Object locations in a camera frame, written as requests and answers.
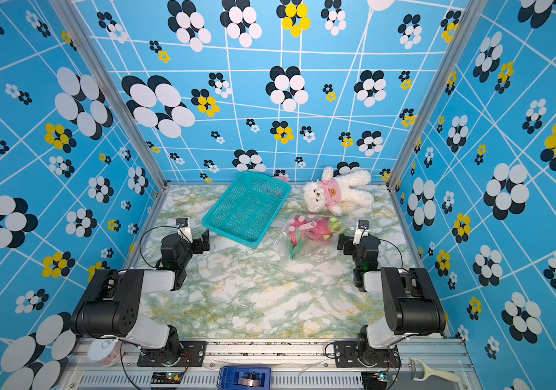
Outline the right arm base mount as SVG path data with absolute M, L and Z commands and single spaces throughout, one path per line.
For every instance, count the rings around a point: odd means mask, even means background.
M 332 344 L 338 368 L 400 368 L 398 349 L 373 349 L 364 341 L 335 341 Z

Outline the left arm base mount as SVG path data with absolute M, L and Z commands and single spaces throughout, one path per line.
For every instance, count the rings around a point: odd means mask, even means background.
M 138 367 L 201 367 L 206 356 L 206 341 L 181 341 L 171 351 L 169 348 L 141 349 Z

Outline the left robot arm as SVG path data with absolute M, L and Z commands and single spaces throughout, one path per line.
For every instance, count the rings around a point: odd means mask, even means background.
M 97 270 L 71 316 L 71 330 L 78 336 L 118 338 L 179 358 L 182 346 L 176 328 L 141 314 L 141 297 L 179 290 L 190 260 L 210 248 L 208 231 L 193 240 L 174 233 L 162 239 L 155 269 Z

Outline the pink dragon fruit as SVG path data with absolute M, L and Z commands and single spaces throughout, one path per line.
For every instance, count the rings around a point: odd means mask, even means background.
M 330 244 L 333 237 L 346 231 L 347 226 L 337 217 L 317 214 L 296 214 L 287 223 L 288 254 L 295 259 L 307 242 Z

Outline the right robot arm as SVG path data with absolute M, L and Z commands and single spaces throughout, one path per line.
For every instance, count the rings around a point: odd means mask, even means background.
M 429 336 L 445 330 L 445 311 L 424 268 L 380 266 L 374 236 L 341 234 L 338 250 L 352 257 L 354 286 L 362 293 L 380 294 L 385 316 L 366 325 L 358 335 L 359 349 L 391 349 L 412 336 Z

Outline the clear zip-top bag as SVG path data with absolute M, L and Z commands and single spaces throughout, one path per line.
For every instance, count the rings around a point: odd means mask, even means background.
M 301 259 L 336 244 L 338 237 L 348 230 L 346 222 L 335 216 L 293 214 L 283 224 L 273 250 L 283 259 Z

